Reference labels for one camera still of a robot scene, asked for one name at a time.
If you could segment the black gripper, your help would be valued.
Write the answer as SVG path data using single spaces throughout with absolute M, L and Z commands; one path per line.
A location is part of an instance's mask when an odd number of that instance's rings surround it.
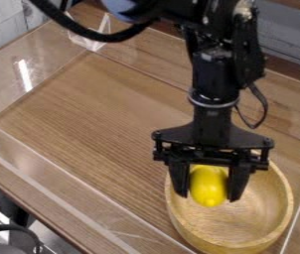
M 191 164 L 227 167 L 226 198 L 234 202 L 240 198 L 250 172 L 267 169 L 274 143 L 231 123 L 238 97 L 220 101 L 192 88 L 188 101 L 194 106 L 192 121 L 152 132 L 152 158 L 168 166 L 172 188 L 180 197 L 188 193 Z

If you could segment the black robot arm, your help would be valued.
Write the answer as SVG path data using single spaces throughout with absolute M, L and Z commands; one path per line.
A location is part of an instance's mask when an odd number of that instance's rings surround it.
M 192 189 L 190 166 L 227 168 L 226 199 L 236 201 L 248 176 L 269 166 L 273 141 L 231 123 L 239 92 L 261 95 L 254 82 L 263 77 L 265 58 L 257 38 L 254 0 L 101 0 L 121 21 L 141 24 L 167 19 L 180 27 L 192 66 L 188 101 L 192 121 L 156 130 L 152 156 L 168 167 L 174 191 Z

